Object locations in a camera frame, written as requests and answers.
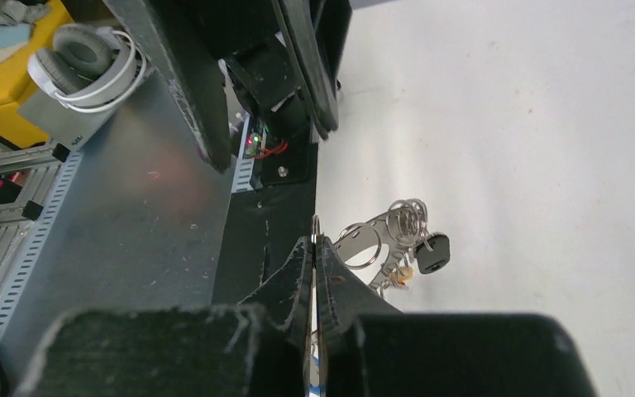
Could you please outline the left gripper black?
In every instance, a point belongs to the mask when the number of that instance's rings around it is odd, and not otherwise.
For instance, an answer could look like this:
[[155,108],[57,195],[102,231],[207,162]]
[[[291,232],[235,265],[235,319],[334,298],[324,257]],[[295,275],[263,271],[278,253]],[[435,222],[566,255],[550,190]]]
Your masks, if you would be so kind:
[[105,4],[165,81],[201,158],[216,171],[231,164],[225,75],[217,60],[251,115],[284,120],[296,102],[298,116],[323,140],[338,128],[350,2],[187,1],[185,10],[179,1]]

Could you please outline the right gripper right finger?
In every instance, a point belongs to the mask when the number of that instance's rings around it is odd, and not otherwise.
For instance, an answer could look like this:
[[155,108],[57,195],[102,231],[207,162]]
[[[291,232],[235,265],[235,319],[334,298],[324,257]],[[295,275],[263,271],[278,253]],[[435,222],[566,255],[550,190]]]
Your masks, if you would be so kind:
[[325,396],[593,396],[569,333],[536,313],[404,313],[315,241]]

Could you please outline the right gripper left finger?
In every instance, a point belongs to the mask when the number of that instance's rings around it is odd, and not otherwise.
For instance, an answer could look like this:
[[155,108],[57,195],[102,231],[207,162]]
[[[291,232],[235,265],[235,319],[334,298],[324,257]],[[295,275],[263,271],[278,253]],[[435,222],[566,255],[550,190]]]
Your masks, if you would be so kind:
[[47,330],[18,396],[305,396],[313,244],[236,304],[80,309]]

